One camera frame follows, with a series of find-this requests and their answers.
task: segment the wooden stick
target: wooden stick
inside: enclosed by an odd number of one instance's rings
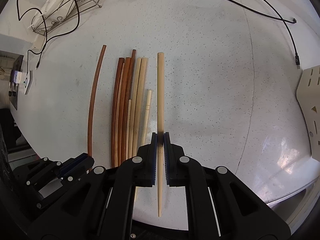
[[[115,88],[113,90],[113,101],[112,101],[112,117],[111,117],[111,167],[115,166],[115,124],[116,124],[116,109],[118,102],[118,92],[120,87],[120,78],[122,65],[124,63],[124,58],[120,57],[118,61],[118,67],[116,72]]]
[[[125,130],[122,131],[122,123],[123,123],[123,114],[124,114],[125,91],[127,89],[130,60],[131,58],[127,57],[124,62],[122,85],[121,85],[121,92],[120,92],[120,106],[119,106],[119,118],[118,118],[118,165],[119,166],[121,165],[121,160],[124,160],[124,155],[125,155],[125,152],[121,151],[122,150],[122,147],[121,147],[122,132],[124,132],[125,134]]]
[[[133,80],[132,101],[131,101],[131,111],[130,111],[129,147],[128,147],[128,158],[129,159],[132,157],[134,115],[135,115],[135,112],[136,112],[136,102],[137,102],[137,91],[138,91],[140,67],[141,67],[141,58],[138,58],[137,59],[137,65],[136,65],[136,72],[134,74],[134,80]]]
[[[146,103],[146,112],[144,114],[144,123],[143,123],[143,130],[142,130],[142,137],[140,145],[145,145],[146,135],[147,135],[147,128],[148,128],[148,117],[150,111],[150,102],[151,102],[151,93],[152,90],[148,90],[147,94],[147,103]]]
[[[134,113],[134,127],[133,127],[133,140],[132,140],[132,156],[137,155],[138,151],[138,137],[139,137],[139,127],[140,127],[140,116],[141,116],[141,101],[143,96],[144,79],[147,67],[147,58],[142,58],[141,68],[139,75],[138,91],[137,91],[137,102],[136,111]]]
[[[94,108],[94,100],[96,98],[96,91],[97,91],[97,85],[98,85],[98,78],[100,73],[100,68],[103,60],[104,53],[106,51],[107,46],[103,45],[100,57],[98,60],[96,72],[94,74],[93,78],[93,84],[92,84],[92,90],[91,90],[91,97],[90,97],[90,105],[89,105],[89,117],[88,117],[88,156],[92,157],[92,123],[93,123],[93,108]]]
[[[124,63],[122,64],[122,71],[120,76],[118,98],[117,98],[117,108],[116,108],[116,123],[115,123],[115,138],[114,138],[115,155],[113,156],[115,167],[118,167],[118,165],[120,165],[120,163],[118,163],[118,121],[119,121],[120,92],[122,87],[123,70],[124,70]]]
[[[125,135],[125,159],[128,159],[128,148],[129,148],[129,123],[130,123],[130,110],[131,110],[131,99],[128,102],[128,112],[127,112],[127,127]]]
[[[158,217],[161,217],[162,208],[162,170],[163,170],[163,135],[164,135],[164,53],[158,53],[157,68],[157,168],[158,168]]]
[[[132,50],[131,60],[130,60],[130,66],[129,66],[129,73],[128,73],[128,81],[127,81],[127,87],[125,91],[125,98],[124,98],[124,113],[123,113],[123,122],[122,122],[122,143],[121,143],[121,163],[126,160],[125,154],[126,154],[126,131],[127,130],[127,119],[128,119],[128,102],[129,97],[131,94],[131,84],[132,84],[132,70],[133,70],[133,64],[134,59],[136,57],[136,50]]]

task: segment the curved brown stick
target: curved brown stick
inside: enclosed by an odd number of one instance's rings
[[[120,85],[119,85],[118,98],[117,98],[117,108],[116,108],[116,123],[115,123],[115,138],[114,138],[115,154],[113,156],[115,167],[118,167],[120,165],[120,163],[118,163],[118,121],[119,121],[120,92],[121,92],[121,85],[122,85],[123,69],[124,69],[124,63],[122,64]]]
[[[100,68],[104,56],[104,52],[106,51],[107,46],[103,45],[100,57],[98,60],[96,73],[94,74],[92,90],[91,90],[91,97],[90,97],[90,105],[89,105],[89,118],[88,118],[88,156],[92,157],[92,122],[93,122],[93,108],[94,108],[94,100],[96,98],[96,91],[98,85],[98,78],[100,73]]]
[[[119,106],[119,118],[118,118],[118,166],[121,164],[122,159],[122,124],[123,124],[123,114],[124,114],[124,99],[125,99],[125,91],[127,89],[127,81],[128,81],[128,74],[130,68],[130,61],[131,58],[127,57],[124,62],[124,69],[123,69],[123,76],[122,76],[122,84],[121,84],[121,91],[120,91],[120,106]]]
[[[112,101],[112,117],[111,117],[111,167],[115,166],[115,124],[116,124],[116,109],[118,100],[118,91],[120,86],[120,77],[122,71],[122,65],[124,63],[124,58],[120,57],[118,61],[118,67],[116,72],[115,88],[113,90],[113,101]]]
[[[126,133],[124,131],[127,130],[127,116],[128,116],[128,102],[129,97],[131,94],[131,84],[132,84],[132,71],[133,71],[133,65],[134,65],[134,59],[136,57],[136,50],[132,50],[131,60],[130,60],[130,66],[129,66],[129,73],[128,73],[128,81],[127,81],[127,87],[125,91],[125,98],[124,98],[124,112],[123,112],[123,122],[122,122],[122,143],[121,143],[121,163],[126,160],[125,158],[125,142],[126,142]]]

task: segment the bamboo stick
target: bamboo stick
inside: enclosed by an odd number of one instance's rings
[[[143,96],[143,87],[144,87],[147,61],[148,61],[148,59],[145,57],[142,58],[142,60],[141,60],[141,68],[140,68],[139,83],[138,83],[138,90],[137,90],[136,111],[134,114],[132,156],[136,156],[137,150],[138,150],[138,137],[139,137],[141,103],[142,103],[141,101],[142,101],[142,96]]]
[[[121,92],[120,92],[120,106],[119,106],[119,117],[118,117],[118,165],[119,166],[121,165],[121,160],[124,159],[124,155],[125,155],[125,152],[122,152],[121,143],[122,143],[122,133],[123,132],[125,133],[126,131],[125,130],[122,131],[122,124],[123,124],[123,114],[124,114],[125,91],[127,89],[130,61],[131,61],[131,58],[127,57],[124,62],[122,85],[121,85]]]
[[[164,53],[158,53],[157,68],[157,168],[158,168],[158,217],[161,217],[162,209],[162,173],[163,173],[163,135],[164,135]]]
[[[152,94],[152,90],[149,89],[148,94],[147,94],[146,112],[144,114],[144,123],[143,123],[143,130],[142,130],[142,137],[141,137],[140,145],[145,145],[145,141],[146,141],[151,94]]]
[[[133,71],[133,65],[134,60],[136,56],[136,50],[132,50],[131,60],[130,60],[130,66],[129,66],[129,73],[128,73],[128,81],[127,81],[127,87],[125,91],[125,98],[124,98],[124,113],[123,113],[123,123],[122,123],[122,143],[121,143],[121,163],[126,160],[126,138],[127,134],[125,131],[127,131],[127,119],[128,119],[128,103],[129,103],[129,97],[131,94],[131,87],[132,87],[132,71]]]
[[[115,88],[113,90],[113,101],[112,101],[112,117],[111,117],[111,167],[115,166],[115,125],[116,125],[116,109],[118,101],[118,92],[120,87],[120,78],[122,65],[124,63],[124,58],[120,57],[118,61],[118,67],[116,72]]]
[[[136,72],[133,79],[133,90],[132,90],[132,101],[131,101],[131,110],[130,110],[130,124],[129,124],[129,147],[128,147],[128,158],[132,157],[132,141],[133,141],[133,128],[134,128],[134,116],[136,111],[136,102],[137,102],[137,91],[139,83],[141,67],[141,58],[137,59]]]
[[[119,121],[120,92],[121,92],[121,86],[122,86],[123,69],[124,69],[124,63],[122,64],[122,71],[120,76],[118,98],[117,98],[117,107],[116,107],[116,123],[115,123],[115,138],[114,138],[115,155],[113,157],[115,167],[118,167],[118,121]]]
[[[130,123],[130,110],[131,110],[131,99],[128,102],[128,112],[127,112],[127,127],[126,127],[126,142],[125,142],[125,159],[128,159],[128,148],[129,148],[129,123]]]

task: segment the wire rack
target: wire rack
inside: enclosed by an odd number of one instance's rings
[[[63,19],[63,17],[59,16],[57,17],[57,19],[50,19],[52,14],[54,14],[55,12],[57,12],[62,6],[66,5],[68,2],[70,2],[71,0],[62,0],[62,2],[60,3],[59,7],[54,10],[50,15],[48,15],[47,17],[44,18],[45,23],[47,25],[47,32],[51,32],[52,30],[54,30],[55,28],[57,28],[60,24],[62,24],[63,22],[77,16],[77,11],[76,11],[76,7],[75,7],[75,3],[72,0],[69,10],[66,14],[66,17]],[[78,7],[79,7],[79,12],[83,13],[84,11],[87,11],[91,8],[94,7],[98,7],[101,8],[101,5],[99,4],[100,0],[76,0]],[[36,27],[31,27],[33,32],[35,33],[39,33],[43,36],[45,36],[45,27],[43,25],[44,21],[41,21],[40,24],[38,24]]]

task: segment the white plastic object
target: white plastic object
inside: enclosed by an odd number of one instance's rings
[[[54,8],[53,11],[55,12],[52,15],[50,15],[49,18],[52,21],[61,22],[68,16],[68,14],[72,11],[74,6],[74,0],[61,0],[58,6]]]
[[[45,17],[52,18],[50,14],[52,14],[58,7],[60,6],[62,0],[49,0],[48,5],[45,8],[45,11],[42,12]]]
[[[50,0],[47,0],[47,1],[45,2],[45,4],[42,6],[41,10],[40,10],[43,15],[44,15],[44,12],[45,12],[45,10],[46,10],[46,7],[47,7],[49,1],[50,1]],[[41,17],[41,14],[40,14],[38,11],[36,11],[35,16],[33,17],[33,20],[32,20],[32,22],[31,22],[31,25],[29,26],[29,28],[30,28],[30,27],[32,27],[33,29],[35,29],[35,28],[37,28],[37,29],[42,29],[42,28],[44,28],[43,19],[42,19],[42,17]]]
[[[306,120],[312,158],[320,162],[320,65],[303,70],[297,100]]]

